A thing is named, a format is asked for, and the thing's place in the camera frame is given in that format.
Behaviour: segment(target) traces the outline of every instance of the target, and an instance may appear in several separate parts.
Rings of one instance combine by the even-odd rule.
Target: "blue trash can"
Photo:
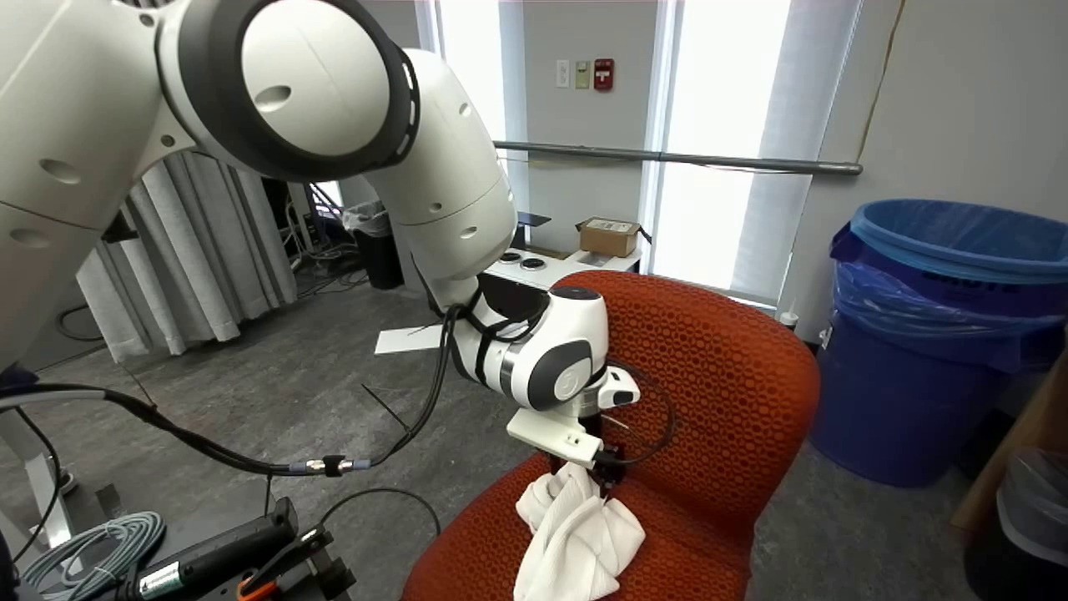
[[[880,202],[833,256],[835,331],[810,444],[862,478],[937,482],[1009,377],[1046,372],[1065,346],[1068,224]]]

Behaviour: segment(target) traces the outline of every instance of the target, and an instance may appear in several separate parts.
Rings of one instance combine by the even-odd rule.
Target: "gray carpet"
[[[392,444],[401,419],[415,419],[432,383],[435,355],[374,356],[384,327],[432,324],[423,296],[371,292],[362,280],[316,286],[305,305],[257,322],[239,344],[144,365],[133,375],[92,355],[54,369],[48,381],[77,381],[150,395],[173,422],[257,457],[296,461],[343,450],[351,457]],[[255,517],[265,482],[217,467],[116,408],[36,408],[84,483],[77,507],[94,517],[94,491],[115,483],[124,510],[167,517],[167,549]],[[313,521],[341,495],[399,483],[423,495],[452,521],[482,488],[532,450],[506,438],[512,404],[452,375],[432,429],[378,472],[343,482],[277,482]],[[0,453],[0,510],[35,521],[30,491],[10,453]],[[754,601],[957,601],[961,546],[949,529],[957,478],[928,491],[868,483],[801,450],[758,526]],[[395,497],[343,507],[332,526],[341,558],[359,571],[354,599],[399,599],[412,563],[432,540],[418,504]]]

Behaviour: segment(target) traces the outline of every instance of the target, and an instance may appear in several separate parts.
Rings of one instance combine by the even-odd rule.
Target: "orange chair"
[[[643,395],[611,414],[630,432],[608,425],[605,442],[642,453],[660,438],[667,408],[677,419],[672,444],[611,491],[649,532],[616,599],[745,599],[754,521],[815,414],[808,346],[701,286],[636,275],[564,285],[605,293],[611,365],[627,369]],[[532,457],[483,491],[421,558],[403,599],[512,599],[532,546],[514,501],[549,472],[549,457]]]

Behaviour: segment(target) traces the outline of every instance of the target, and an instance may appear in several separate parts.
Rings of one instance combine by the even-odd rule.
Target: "towel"
[[[514,507],[536,536],[514,580],[519,601],[616,595],[617,574],[643,540],[639,517],[620,501],[605,501],[602,483],[582,463],[532,482]]]

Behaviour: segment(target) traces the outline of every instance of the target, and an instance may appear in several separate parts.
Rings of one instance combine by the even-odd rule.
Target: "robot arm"
[[[201,147],[283,180],[369,174],[464,372],[532,408],[514,435],[590,461],[582,414],[639,401],[605,369],[605,300],[559,292],[514,331],[479,275],[514,229],[496,144],[457,76],[359,0],[35,0],[0,20],[0,365],[22,356],[153,162]]]

